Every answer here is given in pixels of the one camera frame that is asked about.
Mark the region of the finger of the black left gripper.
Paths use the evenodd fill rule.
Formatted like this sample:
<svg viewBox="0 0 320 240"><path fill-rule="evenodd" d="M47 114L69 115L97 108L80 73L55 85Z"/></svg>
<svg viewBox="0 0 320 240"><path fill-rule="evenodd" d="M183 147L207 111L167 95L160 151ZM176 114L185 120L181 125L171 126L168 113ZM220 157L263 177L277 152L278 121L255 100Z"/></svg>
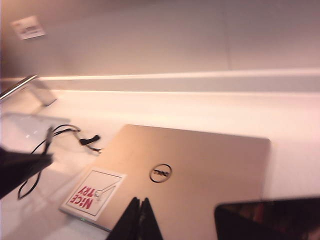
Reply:
<svg viewBox="0 0 320 240"><path fill-rule="evenodd" d="M53 163L50 159L1 162L0 163L0 198L12 192L33 175Z"/></svg>
<svg viewBox="0 0 320 240"><path fill-rule="evenodd" d="M52 164L52 154L30 154L24 152L8 151L4 148L0 148L0 165L2 167L8 167L18 164L31 164L31 163L43 163Z"/></svg>

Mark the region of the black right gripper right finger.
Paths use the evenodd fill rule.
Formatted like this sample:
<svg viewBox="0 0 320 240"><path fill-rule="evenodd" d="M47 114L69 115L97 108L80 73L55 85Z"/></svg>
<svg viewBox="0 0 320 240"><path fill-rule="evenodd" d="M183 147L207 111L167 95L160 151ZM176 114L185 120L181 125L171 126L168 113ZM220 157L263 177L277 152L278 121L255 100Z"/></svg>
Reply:
<svg viewBox="0 0 320 240"><path fill-rule="evenodd" d="M163 240L151 203L147 197L142 201L140 208L139 239Z"/></svg>

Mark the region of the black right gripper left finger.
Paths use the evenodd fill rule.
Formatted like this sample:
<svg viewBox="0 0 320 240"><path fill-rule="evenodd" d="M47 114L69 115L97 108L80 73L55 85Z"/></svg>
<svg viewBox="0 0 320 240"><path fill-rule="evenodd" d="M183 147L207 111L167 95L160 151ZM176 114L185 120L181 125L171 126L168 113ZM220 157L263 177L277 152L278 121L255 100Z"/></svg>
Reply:
<svg viewBox="0 0 320 240"><path fill-rule="evenodd" d="M140 200L134 197L106 239L134 240L137 234L139 212Z"/></svg>

